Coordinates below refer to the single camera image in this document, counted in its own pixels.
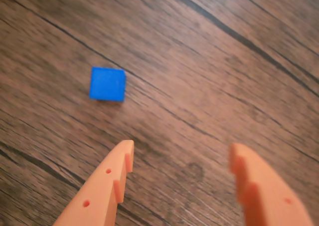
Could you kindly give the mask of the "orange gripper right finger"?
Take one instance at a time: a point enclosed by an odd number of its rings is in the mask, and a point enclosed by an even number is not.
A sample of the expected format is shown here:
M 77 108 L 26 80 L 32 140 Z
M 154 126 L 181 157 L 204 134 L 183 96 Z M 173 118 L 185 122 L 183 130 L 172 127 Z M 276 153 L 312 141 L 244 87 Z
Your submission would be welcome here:
M 314 224 L 296 193 L 255 151 L 243 144 L 231 144 L 229 165 L 247 226 Z

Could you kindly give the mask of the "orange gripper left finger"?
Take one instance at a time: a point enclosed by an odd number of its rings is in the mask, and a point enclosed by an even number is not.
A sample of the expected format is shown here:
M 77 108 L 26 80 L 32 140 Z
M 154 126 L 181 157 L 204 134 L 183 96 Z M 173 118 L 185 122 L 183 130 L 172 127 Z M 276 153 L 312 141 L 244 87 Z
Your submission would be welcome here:
M 113 226 L 133 171 L 134 142 L 123 140 L 105 157 L 57 218 L 55 226 Z

